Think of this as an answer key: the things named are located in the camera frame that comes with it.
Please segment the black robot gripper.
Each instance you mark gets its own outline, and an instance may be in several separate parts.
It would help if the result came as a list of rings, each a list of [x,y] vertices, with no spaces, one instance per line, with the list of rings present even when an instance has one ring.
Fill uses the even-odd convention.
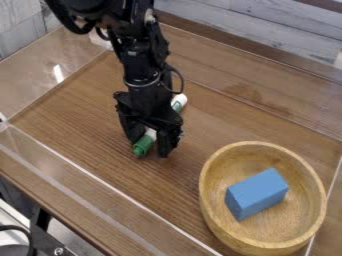
[[[146,127],[157,131],[158,155],[167,158],[178,147],[183,120],[171,108],[173,90],[170,75],[159,75],[146,84],[126,83],[129,91],[114,94],[117,111],[126,137],[135,143],[146,133]]]

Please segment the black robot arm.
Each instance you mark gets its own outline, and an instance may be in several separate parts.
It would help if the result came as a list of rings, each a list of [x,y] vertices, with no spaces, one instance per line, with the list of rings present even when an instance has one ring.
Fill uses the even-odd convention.
[[[155,0],[44,1],[73,33],[95,32],[111,43],[127,87],[114,94],[126,137],[135,143],[154,129],[158,155],[167,157],[178,147],[183,126],[171,100],[185,87],[173,85],[173,77],[181,72],[167,63],[170,43],[155,13]]]

